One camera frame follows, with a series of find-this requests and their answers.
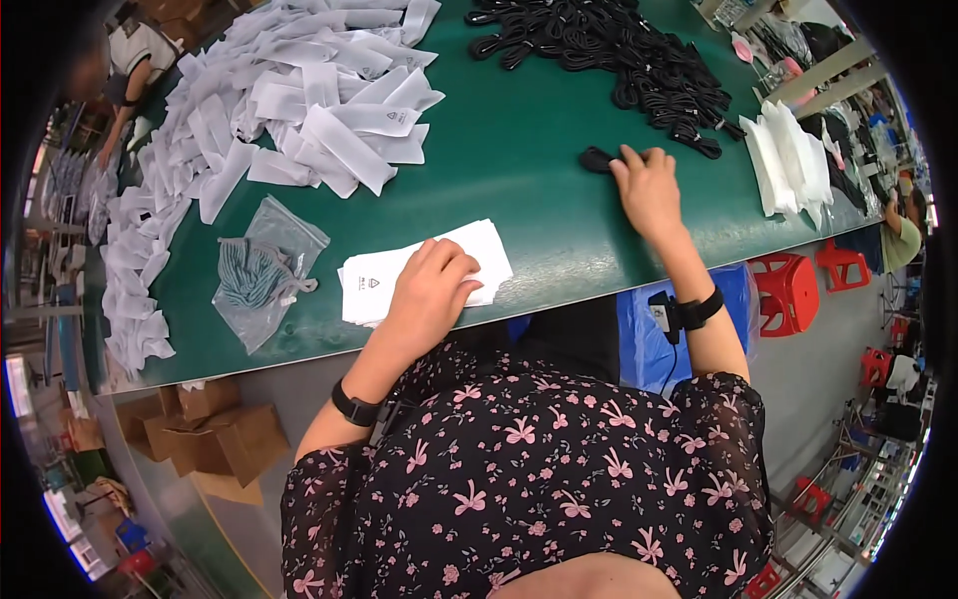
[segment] right hand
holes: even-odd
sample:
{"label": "right hand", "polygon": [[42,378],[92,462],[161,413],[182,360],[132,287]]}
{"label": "right hand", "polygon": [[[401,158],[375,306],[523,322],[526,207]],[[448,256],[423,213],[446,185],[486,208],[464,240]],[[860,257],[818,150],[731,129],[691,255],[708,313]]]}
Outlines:
{"label": "right hand", "polygon": [[435,347],[456,324],[478,281],[463,281],[479,272],[479,263],[458,243],[428,239],[409,258],[396,280],[386,319],[375,337],[404,362],[412,364]]}
{"label": "right hand", "polygon": [[629,146],[620,146],[620,151],[625,161],[616,158],[608,166],[615,175],[628,221],[653,244],[668,240],[684,228],[675,159],[661,148],[641,155]]}

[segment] green shirt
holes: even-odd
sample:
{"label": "green shirt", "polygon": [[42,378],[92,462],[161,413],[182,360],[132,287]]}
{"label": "green shirt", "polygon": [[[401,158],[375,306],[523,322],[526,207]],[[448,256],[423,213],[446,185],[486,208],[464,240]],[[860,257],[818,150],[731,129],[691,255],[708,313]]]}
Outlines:
{"label": "green shirt", "polygon": [[922,234],[915,223],[901,217],[901,235],[888,225],[881,227],[881,258],[885,272],[893,272],[910,263],[922,248]]}

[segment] white shirt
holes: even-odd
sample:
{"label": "white shirt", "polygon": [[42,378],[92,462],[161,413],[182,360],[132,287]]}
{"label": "white shirt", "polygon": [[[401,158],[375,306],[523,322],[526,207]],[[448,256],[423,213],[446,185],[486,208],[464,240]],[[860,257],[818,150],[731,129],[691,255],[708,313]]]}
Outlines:
{"label": "white shirt", "polygon": [[140,60],[149,56],[153,72],[150,73],[147,84],[153,83],[176,62],[176,53],[171,44],[168,38],[164,39],[150,26],[142,23],[130,36],[126,35],[126,28],[119,27],[110,35],[110,60],[115,68],[129,77]]}
{"label": "white shirt", "polygon": [[915,370],[915,359],[908,356],[895,356],[892,361],[892,372],[888,375],[885,387],[895,389],[899,395],[908,393],[918,382],[919,374]]}

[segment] white tissue paper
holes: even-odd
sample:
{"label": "white tissue paper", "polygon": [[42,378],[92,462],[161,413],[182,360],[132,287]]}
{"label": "white tissue paper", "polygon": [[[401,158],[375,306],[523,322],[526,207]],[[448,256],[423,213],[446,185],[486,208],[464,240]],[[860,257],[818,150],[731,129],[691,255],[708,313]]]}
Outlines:
{"label": "white tissue paper", "polygon": [[[444,95],[423,72],[437,55],[412,46],[440,6],[276,0],[180,58],[167,117],[136,155],[143,183],[102,198],[99,211],[109,218],[106,346],[131,378],[147,357],[175,353],[148,290],[173,259],[173,235],[193,199],[200,221],[212,224],[244,174],[274,185],[325,183],[343,198],[361,182],[378,196],[396,175],[391,163],[425,161],[422,113]],[[264,131],[276,151],[253,145]]]}
{"label": "white tissue paper", "polygon": [[765,102],[757,123],[740,117],[740,124],[765,215],[791,217],[805,210],[821,231],[822,206],[834,202],[822,141],[803,131],[782,103]]}
{"label": "white tissue paper", "polygon": [[[491,304],[499,287],[513,277],[502,240],[489,219],[471,222],[435,239],[457,242],[479,263],[479,272],[464,279],[483,284],[469,295],[467,308]],[[378,325],[389,312],[399,274],[421,245],[419,242],[401,249],[347,259],[338,270],[343,286],[343,320],[366,327]]]}

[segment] left hand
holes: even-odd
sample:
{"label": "left hand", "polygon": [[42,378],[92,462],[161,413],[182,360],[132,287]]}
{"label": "left hand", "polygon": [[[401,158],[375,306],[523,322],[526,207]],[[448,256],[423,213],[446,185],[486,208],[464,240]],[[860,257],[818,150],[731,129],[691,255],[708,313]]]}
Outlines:
{"label": "left hand", "polygon": [[478,281],[463,281],[479,272],[479,263],[458,243],[426,240],[409,258],[396,280],[386,319],[374,336],[412,364],[435,347],[456,324]]}
{"label": "left hand", "polygon": [[113,149],[117,145],[117,140],[112,135],[106,138],[106,143],[103,144],[103,149],[100,150],[100,154],[97,156],[97,165],[100,167],[101,171],[106,170],[106,166],[110,163],[110,156],[113,155]]}

